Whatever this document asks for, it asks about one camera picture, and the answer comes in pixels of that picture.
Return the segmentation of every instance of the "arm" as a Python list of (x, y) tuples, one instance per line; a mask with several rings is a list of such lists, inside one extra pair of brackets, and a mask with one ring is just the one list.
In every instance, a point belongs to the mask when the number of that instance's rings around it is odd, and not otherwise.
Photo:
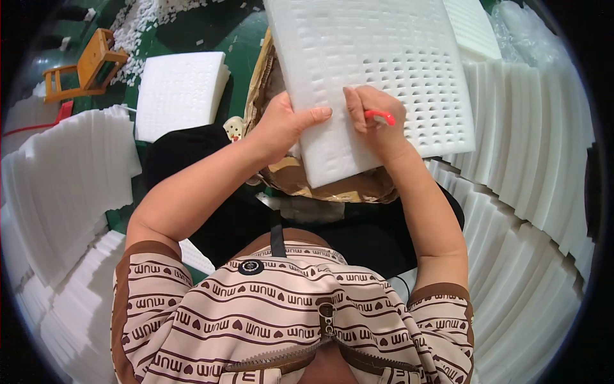
[[(454, 211), (403, 136), (405, 108), (373, 87), (344, 89), (348, 113), (371, 150), (380, 158), (397, 187), (405, 221), (418, 259), (414, 292), (435, 283), (455, 283), (467, 289), (467, 247)], [(366, 121), (364, 110), (390, 111), (393, 127)]]
[(331, 114), (330, 108), (294, 113), (286, 92), (276, 96), (249, 136), (149, 191), (130, 217), (126, 249), (155, 240), (181, 255), (179, 241), (196, 232), (245, 180), (281, 160), (303, 130), (325, 122)]

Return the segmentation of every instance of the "red object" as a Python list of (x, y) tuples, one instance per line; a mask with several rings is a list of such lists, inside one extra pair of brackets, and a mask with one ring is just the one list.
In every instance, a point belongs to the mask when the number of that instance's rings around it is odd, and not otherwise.
[(18, 130), (7, 132), (3, 136), (9, 136), (9, 135), (12, 135), (12, 134), (17, 133), (17, 132), (35, 130), (35, 129), (40, 129), (40, 128), (48, 128), (48, 127), (53, 127), (54, 125), (58, 125), (59, 122), (61, 122), (65, 118), (70, 117), (72, 115), (72, 105), (73, 104), (74, 104), (74, 102), (72, 100), (71, 101), (67, 101), (64, 104), (62, 104), (62, 106), (60, 107), (60, 110), (58, 111), (58, 116), (55, 118), (55, 121), (53, 123), (41, 124), (41, 125), (32, 125), (31, 127), (19, 128)]
[(388, 112), (374, 111), (372, 109), (365, 111), (365, 118), (373, 119), (377, 122), (385, 123), (388, 125), (394, 125), (396, 123), (394, 116), (389, 114)]

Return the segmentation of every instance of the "black cord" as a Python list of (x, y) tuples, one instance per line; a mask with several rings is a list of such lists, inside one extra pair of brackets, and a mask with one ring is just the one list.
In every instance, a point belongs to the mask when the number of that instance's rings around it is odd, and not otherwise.
[(407, 285), (407, 282), (406, 282), (406, 281), (405, 281), (405, 279), (404, 279), (404, 278), (402, 278), (401, 276), (393, 276), (393, 277), (396, 277), (396, 278), (398, 278), (398, 279), (401, 279), (401, 280), (403, 281), (403, 284), (405, 284), (405, 287), (407, 288), (407, 303), (405, 304), (405, 306), (406, 306), (406, 307), (409, 307), (409, 306), (410, 306), (410, 294), (411, 294), (411, 292), (410, 292), (410, 286), (408, 286), (408, 285)]

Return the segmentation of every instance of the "wooden stool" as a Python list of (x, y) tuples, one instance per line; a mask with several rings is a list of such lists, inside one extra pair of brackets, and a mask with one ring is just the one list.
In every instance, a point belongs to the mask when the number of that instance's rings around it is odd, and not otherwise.
[[(113, 32), (109, 29), (98, 28), (91, 37), (90, 42), (85, 47), (76, 65), (67, 65), (59, 68), (52, 68), (44, 71), (42, 75), (45, 77), (45, 103), (52, 103), (68, 98), (78, 96), (102, 95), (106, 92), (107, 85), (115, 76), (117, 71), (128, 61), (128, 55), (120, 48), (118, 52), (109, 50), (115, 42)], [(100, 83), (96, 81), (96, 77), (100, 72), (105, 62), (115, 63), (107, 77)], [(79, 76), (79, 88), (62, 90), (60, 83), (60, 75), (64, 73), (77, 72)], [(52, 75), (55, 78), (55, 91), (52, 89)]]

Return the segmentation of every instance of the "shirt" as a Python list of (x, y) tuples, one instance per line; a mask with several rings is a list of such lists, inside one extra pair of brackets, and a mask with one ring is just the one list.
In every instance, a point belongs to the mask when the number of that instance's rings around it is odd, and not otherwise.
[(196, 286), (170, 247), (131, 246), (114, 273), (119, 382), (296, 383), (327, 342), (360, 383), (470, 382), (464, 288), (426, 286), (406, 305), (377, 273), (315, 242), (285, 241), (286, 258), (257, 247)]

